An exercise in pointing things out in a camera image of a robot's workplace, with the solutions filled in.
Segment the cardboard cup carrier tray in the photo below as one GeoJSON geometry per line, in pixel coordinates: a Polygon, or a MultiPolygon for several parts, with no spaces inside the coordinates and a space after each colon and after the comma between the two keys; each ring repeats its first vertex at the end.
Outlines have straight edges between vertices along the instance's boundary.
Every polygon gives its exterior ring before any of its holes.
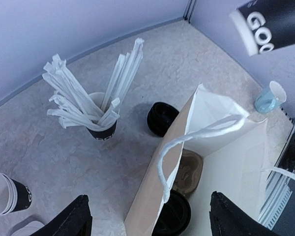
{"type": "Polygon", "coordinates": [[[183,149],[172,189],[189,198],[196,190],[203,170],[203,158],[195,152],[183,149]]]}

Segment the brown paper takeout bag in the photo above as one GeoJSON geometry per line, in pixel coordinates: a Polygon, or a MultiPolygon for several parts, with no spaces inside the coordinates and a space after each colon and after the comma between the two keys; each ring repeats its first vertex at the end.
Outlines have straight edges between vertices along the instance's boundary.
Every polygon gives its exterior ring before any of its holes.
{"type": "Polygon", "coordinates": [[[184,149],[203,158],[198,186],[190,199],[187,236],[209,236],[210,200],[221,192],[257,220],[266,199],[271,171],[295,180],[295,174],[275,167],[269,153],[267,118],[254,121],[227,96],[199,85],[156,149],[126,216],[129,236],[152,234],[161,209],[168,202],[184,149]]]}

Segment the black paper coffee cup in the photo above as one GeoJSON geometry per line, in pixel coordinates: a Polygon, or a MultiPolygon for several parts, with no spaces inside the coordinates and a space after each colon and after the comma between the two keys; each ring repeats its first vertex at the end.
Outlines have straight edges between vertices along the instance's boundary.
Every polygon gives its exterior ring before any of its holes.
{"type": "Polygon", "coordinates": [[[249,56],[295,44],[295,0],[251,0],[230,18],[249,56]]]}

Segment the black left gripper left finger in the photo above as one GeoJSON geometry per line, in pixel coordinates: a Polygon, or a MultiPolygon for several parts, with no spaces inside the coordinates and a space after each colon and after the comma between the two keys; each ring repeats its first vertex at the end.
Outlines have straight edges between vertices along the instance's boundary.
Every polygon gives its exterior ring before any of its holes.
{"type": "Polygon", "coordinates": [[[92,216],[88,195],[80,195],[34,236],[89,236],[92,216]]]}

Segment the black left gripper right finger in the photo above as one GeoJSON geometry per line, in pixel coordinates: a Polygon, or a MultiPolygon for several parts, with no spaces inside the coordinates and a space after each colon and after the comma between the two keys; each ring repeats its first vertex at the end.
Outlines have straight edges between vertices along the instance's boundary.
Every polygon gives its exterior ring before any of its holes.
{"type": "Polygon", "coordinates": [[[214,191],[210,200],[210,226],[213,236],[276,236],[259,224],[223,193],[214,191]]]}

